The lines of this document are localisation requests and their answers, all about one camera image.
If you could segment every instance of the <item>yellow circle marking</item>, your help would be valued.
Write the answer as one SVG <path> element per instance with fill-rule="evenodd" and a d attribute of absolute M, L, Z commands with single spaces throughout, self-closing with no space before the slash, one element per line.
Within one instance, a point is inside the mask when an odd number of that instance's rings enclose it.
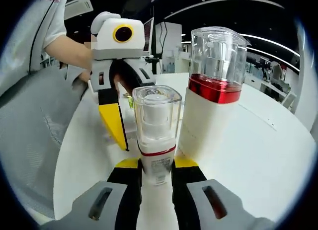
<path fill-rule="evenodd" d="M 127 28 L 129 28 L 129 29 L 131 30 L 131 37 L 130 37 L 128 40 L 126 40 L 126 41 L 119 41 L 119 40 L 117 40 L 117 38 L 116 38 L 116 32 L 117 32 L 117 30 L 119 30 L 120 28 L 123 28 L 123 27 L 127 27 Z M 134 29 L 133 29 L 130 25 L 126 25 L 126 24 L 117 26 L 117 27 L 114 29 L 114 32 L 113 32 L 113 39 L 114 39 L 114 41 L 116 41 L 116 42 L 118 42 L 118 43 L 126 43 L 126 42 L 130 41 L 130 39 L 131 39 L 133 36 L 134 36 Z"/>

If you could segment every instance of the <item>clear plastic lid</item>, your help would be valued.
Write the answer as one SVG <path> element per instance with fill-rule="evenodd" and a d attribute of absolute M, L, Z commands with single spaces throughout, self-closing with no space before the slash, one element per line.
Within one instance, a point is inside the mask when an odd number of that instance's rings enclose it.
<path fill-rule="evenodd" d="M 191 75 L 242 85 L 250 44 L 241 35 L 225 27 L 204 27 L 191 31 L 191 45 Z"/>
<path fill-rule="evenodd" d="M 137 140 L 140 149 L 156 153 L 175 145 L 181 95 L 168 86 L 146 86 L 133 90 Z"/>

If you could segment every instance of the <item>red label band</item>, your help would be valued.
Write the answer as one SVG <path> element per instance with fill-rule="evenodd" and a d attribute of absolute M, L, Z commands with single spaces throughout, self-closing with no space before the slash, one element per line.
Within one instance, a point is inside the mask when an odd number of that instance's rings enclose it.
<path fill-rule="evenodd" d="M 167 153 L 169 153 L 169 152 L 172 152 L 172 151 L 174 151 L 175 150 L 175 147 L 176 146 L 174 146 L 174 147 L 172 147 L 172 148 L 170 148 L 170 149 L 167 149 L 167 150 L 165 150 L 165 151 L 162 151 L 162 152 L 156 152 L 156 153 L 144 153 L 144 152 L 142 152 L 140 149 L 140 153 L 143 155 L 143 156 L 157 156 L 157 155 L 162 155 L 162 154 L 167 154 Z"/>
<path fill-rule="evenodd" d="M 211 102 L 225 104 L 238 101 L 241 85 L 194 74 L 189 78 L 189 89 Z"/>

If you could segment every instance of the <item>black camera lens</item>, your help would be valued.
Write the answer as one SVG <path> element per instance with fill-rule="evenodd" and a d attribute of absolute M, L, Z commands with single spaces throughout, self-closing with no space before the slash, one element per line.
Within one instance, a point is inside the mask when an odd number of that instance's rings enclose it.
<path fill-rule="evenodd" d="M 115 37 L 119 42 L 126 42 L 132 35 L 133 31 L 129 27 L 121 27 L 116 31 Z"/>

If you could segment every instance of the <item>black ceiling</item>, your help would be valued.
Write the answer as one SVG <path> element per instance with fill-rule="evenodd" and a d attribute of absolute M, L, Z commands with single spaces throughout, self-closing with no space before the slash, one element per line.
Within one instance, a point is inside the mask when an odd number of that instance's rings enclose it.
<path fill-rule="evenodd" d="M 83 14 L 66 20 L 68 34 L 79 39 L 84 34 L 89 34 L 89 27 L 93 19 L 102 11 L 122 13 L 129 0 L 91 0 L 93 12 Z M 294 16 L 288 10 L 289 0 L 269 0 L 278 3 L 287 9 L 254 0 L 227 0 L 200 5 L 187 9 L 165 21 L 182 25 L 184 41 L 190 40 L 191 30 L 203 26 L 224 26 L 238 33 L 262 37 L 280 43 L 298 52 L 297 31 L 294 25 Z M 171 13 L 202 2 L 202 0 L 157 0 L 155 3 L 156 23 L 161 22 Z M 151 16 L 150 6 L 137 15 L 142 21 Z M 292 62 L 294 54 L 271 43 L 254 38 L 247 38 L 252 47 L 277 56 L 296 67 L 299 64 Z"/>

